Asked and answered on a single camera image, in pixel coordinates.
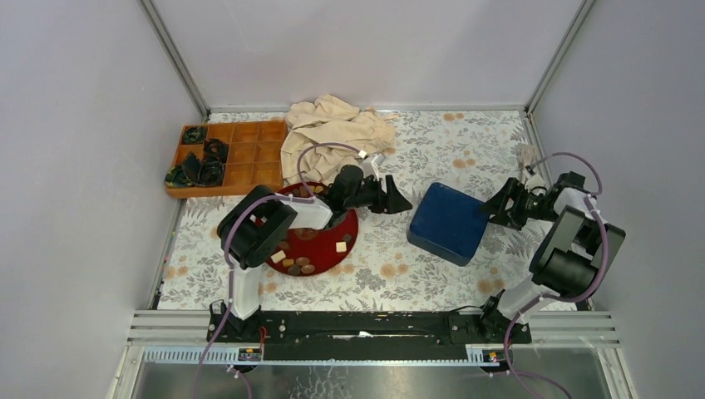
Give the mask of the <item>navy box lid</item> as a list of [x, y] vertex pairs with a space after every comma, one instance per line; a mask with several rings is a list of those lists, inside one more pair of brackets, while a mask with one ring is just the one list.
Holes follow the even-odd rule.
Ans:
[[459, 267], [480, 247], [490, 215], [484, 202], [440, 182], [424, 194], [407, 228], [408, 243]]

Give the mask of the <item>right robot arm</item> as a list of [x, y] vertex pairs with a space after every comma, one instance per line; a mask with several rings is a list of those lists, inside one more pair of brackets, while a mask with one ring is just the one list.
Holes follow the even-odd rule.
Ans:
[[476, 329], [485, 341], [500, 341], [510, 320], [525, 323], [548, 304], [589, 298], [604, 280], [626, 233], [604, 219], [584, 181], [563, 173], [549, 189], [532, 190], [510, 178], [481, 206], [490, 223], [506, 228], [521, 230], [531, 219], [552, 224], [530, 261], [529, 277], [483, 305]]

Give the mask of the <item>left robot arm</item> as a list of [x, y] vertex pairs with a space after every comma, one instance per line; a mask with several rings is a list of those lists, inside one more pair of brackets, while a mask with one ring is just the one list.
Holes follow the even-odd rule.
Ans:
[[225, 300], [230, 314], [226, 331], [246, 342], [258, 330], [254, 314], [260, 310], [258, 294], [261, 267], [275, 255], [279, 243], [293, 229], [327, 230], [340, 225], [352, 209], [374, 214], [399, 214], [412, 203], [396, 187], [392, 176], [368, 174], [355, 165], [344, 166], [332, 184], [314, 193], [307, 183], [307, 197], [274, 192], [256, 185], [219, 223], [218, 236], [229, 265], [229, 291]]

